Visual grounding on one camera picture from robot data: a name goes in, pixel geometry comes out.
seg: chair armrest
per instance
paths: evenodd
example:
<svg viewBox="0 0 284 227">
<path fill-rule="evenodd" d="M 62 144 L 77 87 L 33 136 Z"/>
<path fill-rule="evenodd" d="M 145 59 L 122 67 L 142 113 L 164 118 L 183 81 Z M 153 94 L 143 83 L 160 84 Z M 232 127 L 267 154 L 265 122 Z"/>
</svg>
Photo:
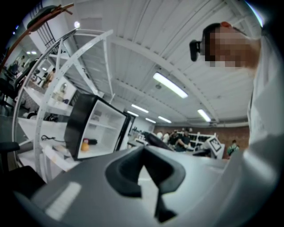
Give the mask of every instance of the chair armrest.
<svg viewBox="0 0 284 227">
<path fill-rule="evenodd" d="M 0 154 L 5 154 L 11 151 L 17 151 L 20 146 L 17 142 L 2 142 L 0 143 Z"/>
</svg>

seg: yellow object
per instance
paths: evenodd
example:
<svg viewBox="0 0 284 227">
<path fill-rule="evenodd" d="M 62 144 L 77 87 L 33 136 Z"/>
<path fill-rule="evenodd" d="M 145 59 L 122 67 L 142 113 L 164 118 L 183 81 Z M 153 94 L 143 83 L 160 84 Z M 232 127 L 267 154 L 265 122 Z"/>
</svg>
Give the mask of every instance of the yellow object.
<svg viewBox="0 0 284 227">
<path fill-rule="evenodd" d="M 81 151 L 88 151 L 89 149 L 90 146 L 87 143 L 83 142 L 81 146 Z"/>
</svg>

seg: person's hair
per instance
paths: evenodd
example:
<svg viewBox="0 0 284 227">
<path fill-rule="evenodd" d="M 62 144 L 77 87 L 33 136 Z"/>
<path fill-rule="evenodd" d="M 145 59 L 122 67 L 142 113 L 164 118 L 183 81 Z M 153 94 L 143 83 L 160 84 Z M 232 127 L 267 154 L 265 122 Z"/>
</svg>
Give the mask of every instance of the person's hair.
<svg viewBox="0 0 284 227">
<path fill-rule="evenodd" d="M 204 45 L 203 50 L 201 50 L 202 54 L 205 56 L 205 61 L 215 62 L 215 56 L 210 55 L 210 34 L 212 32 L 215 32 L 217 28 L 221 27 L 220 23 L 212 23 L 208 25 L 206 28 L 203 29 L 202 33 L 202 43 Z M 240 29 L 233 27 L 236 31 L 242 33 L 243 35 L 246 35 L 244 32 L 242 32 Z"/>
</svg>

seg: person's ear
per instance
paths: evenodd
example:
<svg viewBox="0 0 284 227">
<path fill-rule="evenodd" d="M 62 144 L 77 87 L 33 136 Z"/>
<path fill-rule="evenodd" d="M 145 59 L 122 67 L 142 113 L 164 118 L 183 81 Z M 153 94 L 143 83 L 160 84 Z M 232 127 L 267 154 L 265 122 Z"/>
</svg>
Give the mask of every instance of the person's ear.
<svg viewBox="0 0 284 227">
<path fill-rule="evenodd" d="M 226 22 L 226 21 L 223 21 L 223 22 L 221 22 L 221 26 L 222 27 L 232 27 L 228 22 Z"/>
</svg>

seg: light fixture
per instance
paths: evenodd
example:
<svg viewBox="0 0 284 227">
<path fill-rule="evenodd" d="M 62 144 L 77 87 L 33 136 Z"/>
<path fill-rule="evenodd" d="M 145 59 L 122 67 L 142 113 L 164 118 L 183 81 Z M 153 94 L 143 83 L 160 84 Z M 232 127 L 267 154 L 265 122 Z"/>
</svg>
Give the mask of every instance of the light fixture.
<svg viewBox="0 0 284 227">
<path fill-rule="evenodd" d="M 254 15 L 256 16 L 258 22 L 260 23 L 260 26 L 263 27 L 262 17 L 259 15 L 259 13 L 250 4 L 248 4 L 246 1 L 245 1 L 245 3 L 251 8 L 251 10 L 253 11 Z"/>
<path fill-rule="evenodd" d="M 161 116 L 159 116 L 158 118 L 162 119 L 162 120 L 165 121 L 165 122 L 172 123 L 170 120 L 165 119 L 165 118 L 163 118 L 163 117 L 161 117 Z"/>
<path fill-rule="evenodd" d="M 198 112 L 198 113 L 204 118 L 204 120 L 206 120 L 207 122 L 210 122 L 210 121 L 211 121 L 210 117 L 208 117 L 208 115 L 205 113 L 204 110 L 200 109 L 200 110 L 198 110 L 197 112 Z"/>
<path fill-rule="evenodd" d="M 78 21 L 75 21 L 74 27 L 75 27 L 75 28 L 79 28 L 79 27 L 80 27 L 80 23 L 79 23 Z"/>
<path fill-rule="evenodd" d="M 130 111 L 128 111 L 128 113 L 129 113 L 129 114 L 132 114 L 132 115 L 134 115 L 134 116 L 136 116 L 136 117 L 139 117 L 138 114 L 132 113 L 132 112 L 130 112 Z"/>
<path fill-rule="evenodd" d="M 153 120 L 151 120 L 151 119 L 149 119 L 149 118 L 146 118 L 146 120 L 156 124 L 155 121 L 153 121 Z"/>
<path fill-rule="evenodd" d="M 136 105 L 134 105 L 134 104 L 132 104 L 131 106 L 134 107 L 134 108 L 136 108 L 136 109 L 138 109 L 138 110 L 141 110 L 141 111 L 143 111 L 143 112 L 145 112 L 145 113 L 148 113 L 148 112 L 149 112 L 148 110 L 145 110 L 145 109 L 143 109 L 143 108 L 141 108 L 141 107 L 139 107 L 139 106 L 136 106 Z"/>
<path fill-rule="evenodd" d="M 176 86 L 173 82 L 171 82 L 170 80 L 168 80 L 166 77 L 164 77 L 162 74 L 156 72 L 153 76 L 153 78 L 157 81 L 159 81 L 160 83 L 162 83 L 163 85 L 165 85 L 166 87 L 170 88 L 173 92 L 175 92 L 176 94 L 178 94 L 180 97 L 182 98 L 186 98 L 188 97 L 188 94 L 185 93 L 182 89 L 180 89 L 178 86 Z"/>
</svg>

